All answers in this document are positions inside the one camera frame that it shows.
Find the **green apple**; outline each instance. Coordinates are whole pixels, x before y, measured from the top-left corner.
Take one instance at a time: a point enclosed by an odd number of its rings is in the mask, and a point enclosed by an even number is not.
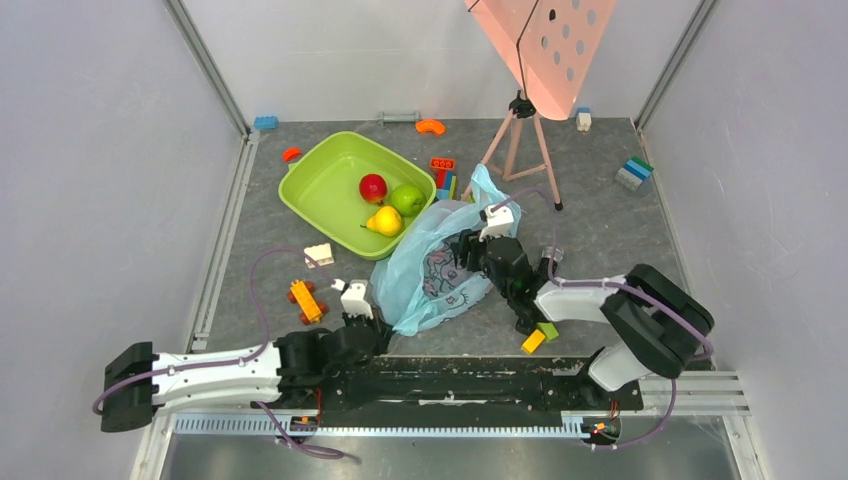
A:
[[[389,204],[395,207],[404,217],[414,217],[424,209],[427,198],[421,189],[415,185],[405,183],[392,190],[389,196]]]

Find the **toy fruit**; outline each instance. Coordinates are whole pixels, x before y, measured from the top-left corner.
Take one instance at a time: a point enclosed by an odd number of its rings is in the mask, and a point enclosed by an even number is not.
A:
[[[359,181],[359,194],[368,203],[380,203],[389,193],[389,187],[383,177],[369,173]]]
[[[405,183],[392,191],[389,204],[397,209],[404,217],[414,217],[424,208],[427,198],[421,189]]]
[[[365,222],[365,228],[387,237],[394,237],[403,228],[403,219],[394,207],[385,206]]]

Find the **pink perforated board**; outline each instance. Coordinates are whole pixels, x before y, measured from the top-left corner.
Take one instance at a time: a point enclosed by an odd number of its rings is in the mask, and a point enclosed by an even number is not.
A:
[[[471,10],[519,85],[515,42],[535,3],[480,0]],[[568,118],[614,7],[615,0],[539,0],[521,40],[521,61],[527,96],[543,117]]]

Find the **tripod leg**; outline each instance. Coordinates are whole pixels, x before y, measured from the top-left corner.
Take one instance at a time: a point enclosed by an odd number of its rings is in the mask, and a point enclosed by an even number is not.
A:
[[[509,150],[507,151],[506,163],[504,164],[504,180],[509,180],[509,177],[512,175],[512,167],[515,165],[515,155],[518,153],[518,142],[521,141],[521,129],[523,126],[523,119],[517,119],[512,124],[512,134],[509,137]]]
[[[480,163],[486,165],[489,163],[489,160],[492,158],[492,155],[495,153],[495,149],[498,148],[498,144],[501,143],[501,139],[506,133],[507,127],[509,127],[509,123],[512,121],[512,110],[506,114],[506,118],[504,118],[503,123],[501,124],[501,128],[498,129],[498,133],[495,134],[495,138],[492,139],[491,145],[489,145],[489,149],[486,150],[486,154],[483,155],[483,160],[480,160]],[[468,181],[468,186],[465,187],[465,191],[462,192],[462,196],[459,197],[460,200],[465,201],[468,198],[468,195],[471,194],[471,180]]]
[[[545,132],[542,131],[542,122],[538,115],[533,115],[533,125],[536,127],[536,136],[539,138],[539,148],[542,150],[542,158],[545,160],[545,166],[548,168],[548,181],[551,182],[551,191],[554,194],[554,207],[557,210],[562,210],[562,200],[559,198],[559,189],[556,186],[556,177],[554,177],[554,167],[551,165],[551,156],[548,155],[548,145],[545,143]]]

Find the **white wall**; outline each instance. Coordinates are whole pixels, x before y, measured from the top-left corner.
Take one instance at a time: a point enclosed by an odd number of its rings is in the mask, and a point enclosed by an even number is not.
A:
[[[251,121],[503,117],[518,86],[462,0],[185,3]],[[697,4],[619,0],[577,104],[635,117]]]
[[[844,2],[722,2],[646,136],[773,478],[845,478]]]
[[[0,478],[127,478],[90,404],[184,347],[238,138],[162,2],[3,2],[0,65]]]

